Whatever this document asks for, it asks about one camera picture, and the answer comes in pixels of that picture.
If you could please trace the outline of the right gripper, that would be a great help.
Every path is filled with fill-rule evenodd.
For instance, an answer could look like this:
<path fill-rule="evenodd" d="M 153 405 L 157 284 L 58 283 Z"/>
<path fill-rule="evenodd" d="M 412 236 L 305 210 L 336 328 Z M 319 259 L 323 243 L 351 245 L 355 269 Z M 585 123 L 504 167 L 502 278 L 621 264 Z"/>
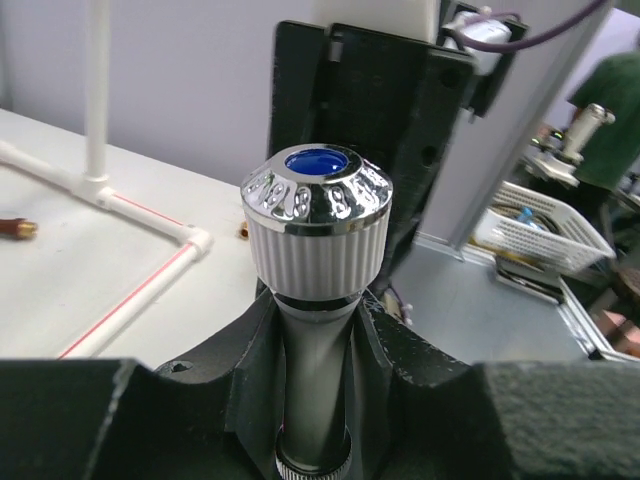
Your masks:
<path fill-rule="evenodd" d="M 339 145 L 393 182 L 376 296 L 410 253 L 473 74 L 469 54 L 423 41 L 340 23 L 275 28 L 269 154 Z"/>

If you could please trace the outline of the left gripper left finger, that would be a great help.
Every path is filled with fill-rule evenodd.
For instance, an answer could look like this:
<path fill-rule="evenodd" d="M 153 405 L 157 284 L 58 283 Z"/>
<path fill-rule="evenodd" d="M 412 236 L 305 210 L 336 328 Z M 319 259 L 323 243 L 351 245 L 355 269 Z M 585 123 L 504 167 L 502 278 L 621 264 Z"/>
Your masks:
<path fill-rule="evenodd" d="M 263 293 L 149 370 L 131 359 L 5 360 L 5 479 L 273 479 L 283 374 Z"/>

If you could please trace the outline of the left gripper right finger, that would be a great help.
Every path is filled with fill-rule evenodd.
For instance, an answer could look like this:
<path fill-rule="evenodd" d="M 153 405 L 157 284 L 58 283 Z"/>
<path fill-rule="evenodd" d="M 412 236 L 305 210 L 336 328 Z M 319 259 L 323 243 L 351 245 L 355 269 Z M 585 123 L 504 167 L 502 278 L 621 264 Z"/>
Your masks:
<path fill-rule="evenodd" d="M 635 479 L 639 366 L 618 354 L 466 365 L 372 295 L 352 337 L 356 479 Z"/>

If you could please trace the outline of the white water faucet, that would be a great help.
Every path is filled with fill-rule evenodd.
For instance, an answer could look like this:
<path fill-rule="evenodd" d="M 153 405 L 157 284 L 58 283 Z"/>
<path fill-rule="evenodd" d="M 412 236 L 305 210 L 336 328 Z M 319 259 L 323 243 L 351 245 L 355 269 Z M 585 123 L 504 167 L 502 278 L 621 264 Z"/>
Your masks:
<path fill-rule="evenodd" d="M 342 479 L 352 449 L 344 393 L 352 315 L 381 270 L 392 182 L 348 148 L 312 143 L 274 154 L 240 193 L 257 276 L 281 319 L 278 473 Z"/>

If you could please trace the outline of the white PVC pipe frame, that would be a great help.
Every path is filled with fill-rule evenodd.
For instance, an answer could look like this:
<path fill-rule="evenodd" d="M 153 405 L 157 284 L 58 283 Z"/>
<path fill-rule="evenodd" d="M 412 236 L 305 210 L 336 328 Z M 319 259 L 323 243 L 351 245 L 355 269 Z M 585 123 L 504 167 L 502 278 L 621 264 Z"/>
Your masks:
<path fill-rule="evenodd" d="M 58 354 L 60 359 L 89 358 L 99 354 L 126 326 L 158 296 L 178 280 L 192 264 L 211 250 L 213 236 L 194 225 L 186 224 L 142 205 L 109 186 L 106 167 L 108 133 L 109 1 L 89 1 L 86 22 L 86 100 L 84 172 L 75 176 L 13 145 L 1 143 L 1 163 L 34 176 L 41 182 L 61 188 L 87 205 L 119 215 L 172 239 L 179 249 L 153 274 L 145 279 L 78 339 Z"/>

